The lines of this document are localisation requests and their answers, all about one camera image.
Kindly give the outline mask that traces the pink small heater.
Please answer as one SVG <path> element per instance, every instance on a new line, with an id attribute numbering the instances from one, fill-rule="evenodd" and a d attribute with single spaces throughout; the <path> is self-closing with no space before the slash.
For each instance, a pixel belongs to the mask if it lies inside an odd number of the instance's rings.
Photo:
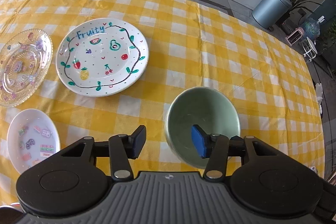
<path id="1" fill-rule="evenodd" d="M 288 35 L 285 39 L 290 46 L 294 43 L 300 41 L 303 38 L 304 30 L 301 27 L 296 28 L 290 35 Z"/>

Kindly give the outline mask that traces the small white sticker plate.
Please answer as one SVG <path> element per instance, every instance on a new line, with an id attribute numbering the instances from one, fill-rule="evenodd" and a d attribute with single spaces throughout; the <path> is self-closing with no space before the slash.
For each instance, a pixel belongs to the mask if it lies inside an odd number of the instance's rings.
<path id="1" fill-rule="evenodd" d="M 19 112 L 7 131 L 9 158 L 18 173 L 60 151 L 58 131 L 47 114 L 38 109 Z"/>

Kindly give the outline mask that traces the green ceramic bowl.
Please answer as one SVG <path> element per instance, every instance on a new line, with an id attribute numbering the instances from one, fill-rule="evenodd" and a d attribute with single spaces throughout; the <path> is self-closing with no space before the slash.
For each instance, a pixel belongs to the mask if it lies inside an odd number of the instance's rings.
<path id="1" fill-rule="evenodd" d="M 166 114 L 166 141 L 181 161 L 199 169 L 204 169 L 208 160 L 198 155 L 193 144 L 191 129 L 195 124 L 209 135 L 231 138 L 241 133 L 238 113 L 221 92 L 208 87 L 194 87 L 179 94 Z"/>

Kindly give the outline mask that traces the yellow checkered tablecloth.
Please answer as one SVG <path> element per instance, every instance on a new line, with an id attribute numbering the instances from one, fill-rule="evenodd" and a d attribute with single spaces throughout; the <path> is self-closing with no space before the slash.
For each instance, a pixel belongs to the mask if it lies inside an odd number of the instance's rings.
<path id="1" fill-rule="evenodd" d="M 134 172 L 189 171 L 166 143 L 164 120 L 177 95 L 208 86 L 236 108 L 242 135 L 253 135 L 318 174 L 325 173 L 322 121 L 312 79 L 301 54 L 258 28 L 187 0 L 1 0 L 1 43 L 30 28 L 47 32 L 57 48 L 79 24 L 94 18 L 136 26 L 149 46 L 142 77 L 113 96 L 90 98 L 68 90 L 51 65 L 23 104 L 1 108 L 1 203 L 17 200 L 18 173 L 7 151 L 7 130 L 22 110 L 53 120 L 63 147 L 84 136 L 107 140 L 143 124 L 145 146 Z"/>

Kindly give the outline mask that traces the grey metal trash bin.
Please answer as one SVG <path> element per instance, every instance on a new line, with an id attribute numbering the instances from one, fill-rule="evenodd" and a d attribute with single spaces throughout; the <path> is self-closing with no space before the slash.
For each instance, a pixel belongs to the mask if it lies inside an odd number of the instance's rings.
<path id="1" fill-rule="evenodd" d="M 262 0 L 252 11 L 252 17 L 260 26 L 272 27 L 290 8 L 290 0 Z"/>

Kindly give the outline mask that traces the clear glass patterned plate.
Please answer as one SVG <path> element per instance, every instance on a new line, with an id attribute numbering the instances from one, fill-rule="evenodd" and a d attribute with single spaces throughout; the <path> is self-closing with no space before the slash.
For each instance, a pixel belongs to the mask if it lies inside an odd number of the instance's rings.
<path id="1" fill-rule="evenodd" d="M 51 64 L 53 43 L 44 30 L 22 31 L 1 49 L 1 106 L 15 107 L 29 99 Z"/>

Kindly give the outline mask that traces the white round stand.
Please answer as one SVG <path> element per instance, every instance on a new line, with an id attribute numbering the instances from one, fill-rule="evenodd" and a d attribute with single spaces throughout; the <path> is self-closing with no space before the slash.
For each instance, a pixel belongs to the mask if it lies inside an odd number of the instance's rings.
<path id="1" fill-rule="evenodd" d="M 315 48 L 315 43 L 307 36 L 302 41 L 302 47 L 303 47 L 303 56 L 308 59 L 309 62 L 312 62 L 313 59 L 317 56 L 317 50 Z"/>

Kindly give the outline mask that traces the water bottle with pump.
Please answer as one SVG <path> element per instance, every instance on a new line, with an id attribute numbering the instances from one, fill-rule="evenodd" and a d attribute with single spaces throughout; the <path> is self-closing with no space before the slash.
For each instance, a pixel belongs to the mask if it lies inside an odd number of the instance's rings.
<path id="1" fill-rule="evenodd" d="M 307 18 L 300 27 L 303 29 L 303 35 L 310 40 L 315 40 L 320 36 L 320 25 L 325 21 L 325 17 L 321 16 L 317 20 Z"/>

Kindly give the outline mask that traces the white Fruity painted plate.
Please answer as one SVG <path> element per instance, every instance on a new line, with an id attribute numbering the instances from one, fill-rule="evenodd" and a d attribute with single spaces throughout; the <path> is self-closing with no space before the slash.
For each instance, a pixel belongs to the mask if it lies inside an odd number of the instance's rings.
<path id="1" fill-rule="evenodd" d="M 149 47 L 140 30 L 123 20 L 98 18 L 66 34 L 55 65 L 70 91 L 105 97 L 133 85 L 145 71 L 148 59 Z"/>

